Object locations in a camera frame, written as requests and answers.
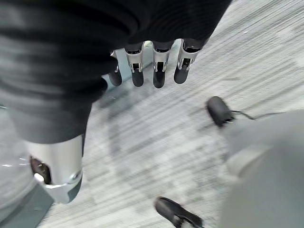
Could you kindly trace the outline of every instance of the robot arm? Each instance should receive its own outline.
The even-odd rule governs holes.
[[[170,48],[181,38],[174,75],[181,84],[230,2],[0,2],[0,103],[31,155],[34,177],[56,202],[79,191],[87,120],[107,88],[101,75],[122,82],[113,50],[125,48],[141,86],[143,43],[152,40],[153,82],[161,88]]]

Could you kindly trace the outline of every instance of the black shoe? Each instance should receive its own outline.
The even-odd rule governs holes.
[[[203,220],[187,210],[180,204],[165,197],[159,197],[155,201],[156,211],[169,220],[176,228],[181,228],[184,222],[190,223],[194,228],[202,228]]]

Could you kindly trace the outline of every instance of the gray carpet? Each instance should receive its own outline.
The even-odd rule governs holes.
[[[143,87],[126,81],[95,103],[82,189],[41,228],[171,228],[153,209],[159,195],[216,227],[226,147],[205,102],[218,95],[251,115],[303,108],[303,40],[304,1],[234,1],[185,84],[173,81],[172,53],[164,88],[149,66]]]

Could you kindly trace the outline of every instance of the black fingertip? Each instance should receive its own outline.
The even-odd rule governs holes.
[[[174,73],[174,81],[177,84],[183,84],[187,79],[188,72],[189,71],[186,70],[186,68],[183,67],[181,70],[179,70],[178,67],[176,66],[175,73]]]
[[[120,70],[118,70],[117,72],[113,71],[113,72],[109,73],[109,78],[110,78],[111,83],[114,86],[120,86],[123,82]]]
[[[139,72],[137,69],[132,73],[133,84],[136,87],[141,87],[143,85],[143,72]]]
[[[157,71],[153,73],[153,84],[160,89],[165,84],[165,72]]]

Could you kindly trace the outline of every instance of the silver metal part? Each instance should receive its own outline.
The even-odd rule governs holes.
[[[135,69],[138,69],[138,72],[143,71],[143,68],[142,68],[143,67],[143,61],[142,61],[143,60],[143,46],[144,46],[144,42],[142,44],[142,48],[139,53],[130,54],[130,53],[126,52],[128,63],[129,63],[132,73],[135,72]]]
[[[116,55],[116,51],[114,50],[114,51],[112,51],[112,53],[110,54],[110,56],[112,56],[112,57],[114,57],[114,58],[116,58],[117,59],[117,55]],[[117,73],[119,71],[119,66],[117,65],[117,67],[116,67],[116,69],[115,69],[115,73]]]
[[[72,183],[65,183],[65,184],[45,184],[43,177],[35,173],[34,174],[35,179],[38,181],[38,183],[43,187],[43,189],[54,199],[56,203],[63,203],[67,204],[71,202],[76,194],[78,193],[79,189],[75,190],[76,193],[73,197],[70,196],[70,192],[73,191],[73,189],[77,188],[77,185],[82,179],[82,171],[78,174],[78,176],[73,180]]]
[[[46,184],[41,174],[34,174],[40,185],[56,202],[70,202],[69,192],[82,178],[82,136],[54,144],[25,141],[25,146],[34,159],[41,161],[49,169],[51,183]]]
[[[195,61],[196,56],[200,52],[200,50],[197,51],[197,52],[193,52],[193,53],[185,51],[185,49],[183,47],[184,46],[184,42],[185,41],[182,40],[182,43],[180,45],[179,55],[177,57],[177,67],[178,67],[179,70],[182,69],[183,62],[184,62],[185,59],[189,59],[189,63],[187,64],[187,70],[189,70],[190,67],[191,67],[191,64]]]
[[[170,54],[170,50],[166,52],[158,52],[157,50],[155,50],[153,45],[153,68],[155,72],[158,71],[158,67],[157,67],[158,63],[163,63],[162,72],[166,71],[169,54]]]

